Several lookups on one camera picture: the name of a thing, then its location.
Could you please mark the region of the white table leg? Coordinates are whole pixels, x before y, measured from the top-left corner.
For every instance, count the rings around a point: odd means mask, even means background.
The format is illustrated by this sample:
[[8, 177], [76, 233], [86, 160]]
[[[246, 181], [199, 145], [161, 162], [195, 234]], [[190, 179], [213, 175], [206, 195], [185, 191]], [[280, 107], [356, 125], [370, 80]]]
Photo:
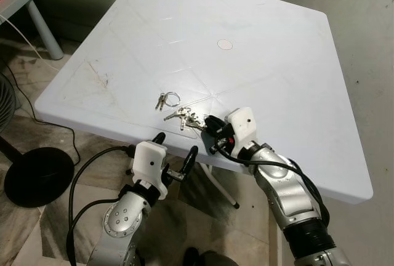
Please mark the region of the white table leg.
[[211, 182], [211, 184], [213, 184], [217, 190], [220, 192], [221, 195], [223, 195], [228, 202], [231, 203], [231, 205], [233, 205], [234, 209], [239, 209], [239, 203], [236, 199], [233, 198], [233, 196], [231, 196], [231, 194], [228, 192], [228, 190], [225, 189], [225, 187], [222, 186], [222, 184], [220, 184], [219, 181], [217, 181], [217, 179], [213, 176], [212, 173], [212, 166], [209, 164], [199, 164], [200, 168], [203, 170], [203, 173], [205, 173], [206, 178], [208, 178], [208, 180]]

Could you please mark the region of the black round fan base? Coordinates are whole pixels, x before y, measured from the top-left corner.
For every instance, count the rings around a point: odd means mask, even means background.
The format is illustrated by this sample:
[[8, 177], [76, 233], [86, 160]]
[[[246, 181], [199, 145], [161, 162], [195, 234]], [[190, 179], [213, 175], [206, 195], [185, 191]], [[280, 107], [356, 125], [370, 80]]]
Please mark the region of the black round fan base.
[[23, 208], [37, 208], [59, 198], [70, 187], [75, 164], [63, 150], [36, 148], [14, 160], [6, 173], [3, 191]]

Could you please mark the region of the black fan grille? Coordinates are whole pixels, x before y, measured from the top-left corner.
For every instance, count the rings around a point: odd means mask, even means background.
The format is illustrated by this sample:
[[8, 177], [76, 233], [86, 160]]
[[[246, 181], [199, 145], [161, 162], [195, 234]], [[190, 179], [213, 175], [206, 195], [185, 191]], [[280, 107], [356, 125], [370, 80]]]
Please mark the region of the black fan grille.
[[0, 132], [7, 128], [18, 108], [14, 87], [8, 78], [0, 73]]

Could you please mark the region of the large silver key bunch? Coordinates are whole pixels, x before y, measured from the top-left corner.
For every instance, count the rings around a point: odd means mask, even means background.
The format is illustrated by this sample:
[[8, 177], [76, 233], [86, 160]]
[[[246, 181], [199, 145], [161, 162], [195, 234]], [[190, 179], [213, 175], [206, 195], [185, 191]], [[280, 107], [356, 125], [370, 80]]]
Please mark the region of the large silver key bunch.
[[205, 131], [205, 115], [189, 107], [181, 107], [163, 118], [163, 122], [175, 131]]

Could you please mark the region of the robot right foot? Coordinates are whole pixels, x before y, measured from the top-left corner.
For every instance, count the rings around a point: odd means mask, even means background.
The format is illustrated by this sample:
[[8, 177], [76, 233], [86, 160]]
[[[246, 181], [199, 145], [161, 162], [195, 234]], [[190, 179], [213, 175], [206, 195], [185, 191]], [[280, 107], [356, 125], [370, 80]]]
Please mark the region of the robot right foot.
[[183, 255], [181, 266], [239, 266], [231, 258], [219, 254], [214, 250], [208, 250], [200, 254], [199, 249], [189, 247]]

